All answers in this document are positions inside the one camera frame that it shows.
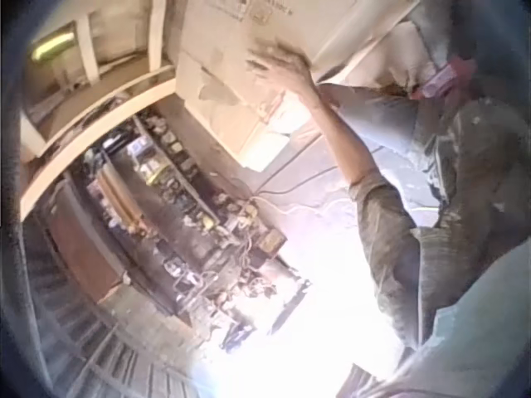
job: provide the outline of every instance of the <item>hand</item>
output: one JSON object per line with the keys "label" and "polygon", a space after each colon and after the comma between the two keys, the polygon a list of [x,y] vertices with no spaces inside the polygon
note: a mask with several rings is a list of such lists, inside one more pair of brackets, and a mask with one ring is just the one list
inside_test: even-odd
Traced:
{"label": "hand", "polygon": [[305,102],[317,96],[312,76],[305,59],[277,45],[259,44],[258,50],[249,50],[247,61],[250,70],[266,82],[289,90]]}

